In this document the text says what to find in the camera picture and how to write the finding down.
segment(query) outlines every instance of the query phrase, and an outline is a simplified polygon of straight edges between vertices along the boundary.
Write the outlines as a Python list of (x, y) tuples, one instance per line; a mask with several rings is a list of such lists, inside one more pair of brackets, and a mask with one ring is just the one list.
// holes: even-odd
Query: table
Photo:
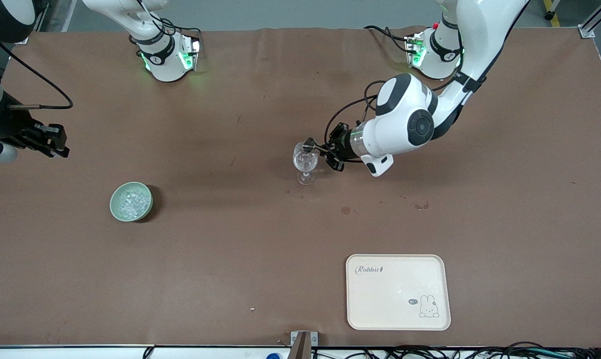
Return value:
[[(388, 39), (205, 32), (200, 71), (170, 84), (123, 32), (38, 33), (15, 53), (75, 107), (33, 112), (66, 127), (68, 159), (0, 164), (0, 344), (273, 345), (317, 330), (322, 345), (601, 346), (601, 63), (576, 29), (513, 30), (446, 136), (381, 178), (321, 163), (307, 187), (294, 145), (407, 70)], [(63, 101), (14, 62), (3, 85)], [(134, 180), (156, 210), (117, 222), (109, 198)], [(351, 329), (357, 253), (439, 255), (451, 327)]]

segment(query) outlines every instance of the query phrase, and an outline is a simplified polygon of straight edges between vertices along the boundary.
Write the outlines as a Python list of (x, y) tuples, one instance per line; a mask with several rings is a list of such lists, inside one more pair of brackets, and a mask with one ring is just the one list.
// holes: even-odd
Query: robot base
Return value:
[(460, 59), (449, 62), (440, 59), (440, 56), (429, 45), (433, 31), (434, 29), (430, 27), (414, 35), (415, 43), (408, 43), (407, 49), (415, 50), (417, 54), (407, 54), (407, 63), (426, 77), (436, 80), (446, 79), (460, 65)]
[(175, 32), (171, 35), (175, 41), (174, 50), (165, 59), (164, 64), (154, 64), (152, 59), (145, 59), (146, 69), (155, 79), (173, 82), (183, 77), (188, 71), (196, 71), (196, 62), (200, 51), (200, 41), (190, 36)]

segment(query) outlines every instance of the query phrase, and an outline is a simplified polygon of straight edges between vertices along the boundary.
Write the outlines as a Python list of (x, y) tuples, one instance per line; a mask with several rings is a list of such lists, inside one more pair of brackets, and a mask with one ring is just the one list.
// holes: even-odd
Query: metal frame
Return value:
[(582, 38), (594, 38), (594, 29), (601, 23), (601, 5), (595, 9), (595, 11), (588, 16), (583, 23), (578, 25), (580, 36)]

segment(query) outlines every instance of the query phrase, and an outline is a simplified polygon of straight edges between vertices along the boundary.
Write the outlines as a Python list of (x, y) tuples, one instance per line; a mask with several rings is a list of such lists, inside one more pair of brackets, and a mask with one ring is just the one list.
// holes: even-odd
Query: green led light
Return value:
[(416, 67), (420, 67), (422, 64), (422, 59), (424, 59), (425, 55), (427, 54), (427, 51), (425, 49), (425, 47), (421, 47), (415, 54), (414, 54), (414, 61), (412, 61), (412, 63), (414, 64), (414, 66)]
[(146, 70), (151, 71), (150, 65), (148, 65), (148, 61), (146, 60), (146, 57), (145, 55), (143, 55), (143, 53), (141, 53), (141, 59), (143, 59), (143, 62), (146, 64)]
[(182, 54), (181, 52), (179, 52), (179, 57), (181, 59), (181, 62), (183, 63), (183, 67), (186, 70), (189, 70), (192, 68), (192, 66), (193, 66), (192, 57), (189, 54)]

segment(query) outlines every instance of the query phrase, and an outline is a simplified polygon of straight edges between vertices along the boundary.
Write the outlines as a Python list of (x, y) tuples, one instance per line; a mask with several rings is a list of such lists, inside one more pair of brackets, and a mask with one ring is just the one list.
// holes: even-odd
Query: gray floor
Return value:
[(577, 26), (601, 5), (601, 0), (562, 0), (556, 14), (561, 26)]
[[(544, 3), (531, 0), (519, 27), (547, 27)], [(265, 27), (360, 29), (366, 25), (401, 28), (440, 20), (434, 0), (171, 0), (158, 12), (184, 27), (201, 30), (256, 30)], [(79, 0), (69, 31), (121, 30), (113, 21), (90, 11)]]

